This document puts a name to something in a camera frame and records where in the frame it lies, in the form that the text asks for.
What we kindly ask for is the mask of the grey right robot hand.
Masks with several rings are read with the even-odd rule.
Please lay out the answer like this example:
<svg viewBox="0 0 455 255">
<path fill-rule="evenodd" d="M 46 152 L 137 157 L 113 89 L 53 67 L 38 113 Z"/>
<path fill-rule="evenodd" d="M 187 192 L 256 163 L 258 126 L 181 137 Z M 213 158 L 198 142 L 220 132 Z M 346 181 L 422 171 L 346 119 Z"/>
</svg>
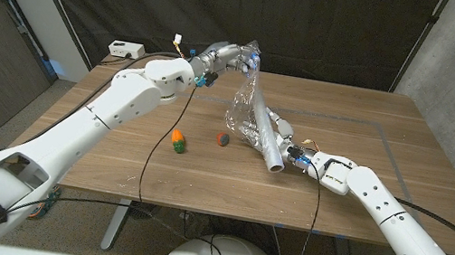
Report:
<svg viewBox="0 0 455 255">
<path fill-rule="evenodd" d="M 259 120 L 256 112 L 251 120 L 240 123 L 237 131 L 242 139 L 263 155 L 268 170 L 275 173 L 291 163 L 304 173 L 312 167 L 315 152 L 295 144 L 291 124 L 272 109 L 265 109 L 265 118 Z"/>
</svg>

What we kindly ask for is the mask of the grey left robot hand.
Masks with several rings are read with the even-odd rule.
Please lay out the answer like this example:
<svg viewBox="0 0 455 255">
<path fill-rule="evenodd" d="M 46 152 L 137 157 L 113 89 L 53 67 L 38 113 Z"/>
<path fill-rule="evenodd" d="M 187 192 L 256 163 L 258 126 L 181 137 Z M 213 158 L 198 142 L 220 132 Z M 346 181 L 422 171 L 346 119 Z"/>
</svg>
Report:
<svg viewBox="0 0 455 255">
<path fill-rule="evenodd" d="M 256 59 L 260 55 L 256 42 L 245 45 L 217 42 L 204 52 L 188 60 L 194 70 L 196 87 L 210 87 L 226 71 L 239 71 L 248 75 L 255 69 Z"/>
</svg>

